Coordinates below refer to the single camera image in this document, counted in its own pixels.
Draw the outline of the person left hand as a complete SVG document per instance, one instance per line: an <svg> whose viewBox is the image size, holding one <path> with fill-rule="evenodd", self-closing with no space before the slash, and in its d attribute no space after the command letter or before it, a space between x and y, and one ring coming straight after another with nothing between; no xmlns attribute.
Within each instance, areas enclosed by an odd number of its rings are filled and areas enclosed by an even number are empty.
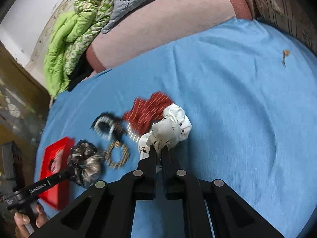
<svg viewBox="0 0 317 238"><path fill-rule="evenodd" d="M44 208L41 204L37 203L36 210L38 212L38 217L35 221L35 224L38 228L43 226L46 222L48 222L47 214L44 212ZM28 238L31 234L27 230L26 225L30 223L30 218L27 215L16 212L14 214L14 221L16 223L16 234L19 234L18 237Z"/></svg>

